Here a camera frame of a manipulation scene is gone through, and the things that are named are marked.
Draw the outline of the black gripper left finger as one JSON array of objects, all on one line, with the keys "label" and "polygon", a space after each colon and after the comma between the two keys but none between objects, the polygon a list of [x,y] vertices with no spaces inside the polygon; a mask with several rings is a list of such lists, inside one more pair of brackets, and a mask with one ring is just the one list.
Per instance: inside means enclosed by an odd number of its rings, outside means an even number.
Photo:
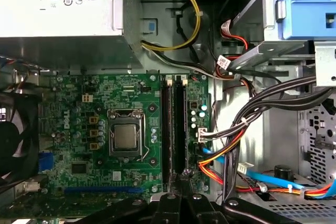
[{"label": "black gripper left finger", "polygon": [[150,203],[128,198],[80,219],[79,223],[179,223],[182,180],[170,183],[168,192],[155,195]]}]

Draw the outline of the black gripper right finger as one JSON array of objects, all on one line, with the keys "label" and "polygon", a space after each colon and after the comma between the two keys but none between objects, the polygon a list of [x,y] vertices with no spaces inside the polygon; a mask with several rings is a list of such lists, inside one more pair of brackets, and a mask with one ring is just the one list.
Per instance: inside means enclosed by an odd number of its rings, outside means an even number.
[{"label": "black gripper right finger", "polygon": [[295,223],[294,220],[240,198],[221,205],[195,193],[188,179],[181,180],[181,194],[194,223]]}]

